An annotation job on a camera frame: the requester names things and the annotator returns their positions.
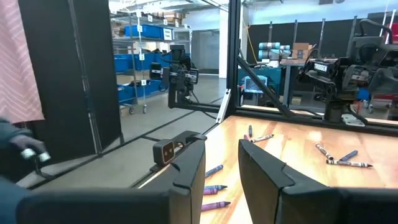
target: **black curtain backdrop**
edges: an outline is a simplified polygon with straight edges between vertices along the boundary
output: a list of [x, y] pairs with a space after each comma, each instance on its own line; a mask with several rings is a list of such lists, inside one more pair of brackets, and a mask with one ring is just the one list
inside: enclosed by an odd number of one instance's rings
[[[68, 0], [19, 0], [45, 115], [45, 120], [33, 122], [32, 130], [48, 147], [51, 164], [95, 154], [89, 102], [103, 147], [121, 134], [108, 2], [73, 3], [77, 30]], [[90, 99], [83, 88], [84, 74]]]
[[74, 0], [90, 100], [102, 148], [121, 134], [108, 0]]
[[[356, 32], [359, 33], [357, 19]], [[382, 18], [372, 19], [376, 22], [382, 22]], [[321, 54], [323, 57], [344, 57], [347, 52], [349, 35], [351, 34], [353, 20], [343, 21], [326, 21], [323, 33], [323, 42]], [[379, 35], [380, 29], [364, 26], [368, 35]], [[296, 42], [318, 44], [320, 32], [322, 28], [322, 21], [319, 22], [298, 22]], [[269, 24], [251, 25], [249, 28], [249, 35], [253, 45], [256, 58], [258, 57], [259, 43], [268, 42]], [[294, 23], [288, 24], [273, 24], [272, 38], [273, 42], [280, 42], [281, 45], [290, 45], [293, 47]], [[254, 63], [255, 59], [248, 40], [247, 60], [249, 63]]]
[[68, 1], [19, 0], [19, 7], [45, 116], [33, 122], [35, 135], [50, 163], [94, 154]]

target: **wooden table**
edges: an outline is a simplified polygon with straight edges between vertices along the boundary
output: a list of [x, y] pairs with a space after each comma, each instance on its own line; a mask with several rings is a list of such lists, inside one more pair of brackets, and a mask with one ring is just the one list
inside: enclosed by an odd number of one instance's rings
[[[203, 203], [229, 201], [231, 204], [202, 212], [201, 223], [251, 223], [238, 165], [238, 140], [248, 134], [249, 125], [254, 138], [275, 134], [270, 140], [257, 142], [257, 146], [325, 185], [398, 187], [398, 138], [230, 116], [207, 134], [206, 141], [206, 171], [220, 164], [224, 169], [208, 177], [205, 185], [221, 184], [228, 188], [217, 195], [203, 196]], [[326, 165], [325, 156], [314, 146], [317, 142], [338, 159], [356, 149], [359, 152], [352, 161], [368, 162], [374, 167]]]

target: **crayon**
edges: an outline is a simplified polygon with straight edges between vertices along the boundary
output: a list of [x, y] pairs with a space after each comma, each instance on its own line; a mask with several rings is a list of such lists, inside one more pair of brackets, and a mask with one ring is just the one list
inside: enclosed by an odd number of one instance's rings
[[253, 128], [249, 125], [249, 137], [253, 137]]
[[219, 166], [207, 171], [206, 174], [205, 174], [205, 177], [209, 177], [209, 176], [215, 174], [216, 172], [220, 171], [223, 168], [224, 168], [223, 165], [219, 165]]
[[217, 189], [217, 190], [223, 190], [225, 188], [227, 188], [228, 186], [225, 185], [211, 185], [211, 186], [205, 186], [205, 190], [206, 189]]
[[343, 165], [343, 166], [355, 166], [355, 167], [372, 167], [371, 164], [367, 164], [365, 162], [348, 162], [348, 161], [333, 161], [333, 160], [326, 160], [327, 164], [331, 165]]
[[267, 136], [259, 137], [259, 138], [250, 140], [250, 142], [251, 142], [251, 143], [256, 143], [256, 142], [259, 142], [259, 141], [264, 141], [264, 140], [270, 139], [270, 138], [272, 138], [272, 137], [274, 137], [274, 134], [269, 134], [269, 135], [267, 135]]
[[201, 206], [202, 211], [207, 211], [216, 208], [223, 208], [229, 205], [231, 202], [216, 202], [216, 203], [209, 203]]
[[354, 151], [350, 152], [349, 154], [345, 155], [345, 157], [339, 159], [339, 161], [348, 161], [349, 159], [356, 156], [357, 154], [358, 154], [358, 150], [354, 150]]
[[328, 152], [326, 152], [326, 150], [321, 146], [321, 144], [316, 143], [315, 147], [324, 155], [326, 156], [326, 158], [328, 158], [329, 160], [333, 160], [333, 156], [331, 156], [331, 154], [329, 154]]
[[217, 189], [205, 189], [203, 191], [203, 195], [212, 195], [212, 194], [217, 194], [218, 190]]

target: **workbench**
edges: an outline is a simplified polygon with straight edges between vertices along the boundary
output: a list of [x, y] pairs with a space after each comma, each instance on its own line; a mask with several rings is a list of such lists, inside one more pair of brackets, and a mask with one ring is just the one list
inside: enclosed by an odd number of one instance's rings
[[[238, 140], [248, 134], [249, 125], [254, 138], [275, 134], [270, 140], [257, 142], [257, 146], [322, 184], [330, 187], [398, 187], [398, 138], [230, 116], [207, 134], [206, 141], [206, 171], [220, 164], [224, 169], [208, 177], [205, 185], [220, 184], [228, 188], [216, 195], [203, 196], [203, 204], [220, 201], [231, 204], [202, 212], [201, 223], [251, 223], [238, 165]], [[352, 161], [368, 162], [374, 167], [326, 165], [325, 156], [314, 146], [317, 142], [335, 158], [356, 149], [359, 152]]]

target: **pink striped fabric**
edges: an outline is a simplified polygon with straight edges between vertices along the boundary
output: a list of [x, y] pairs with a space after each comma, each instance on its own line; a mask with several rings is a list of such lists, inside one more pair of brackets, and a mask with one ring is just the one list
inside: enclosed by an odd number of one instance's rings
[[18, 0], [0, 0], [0, 116], [43, 119]]

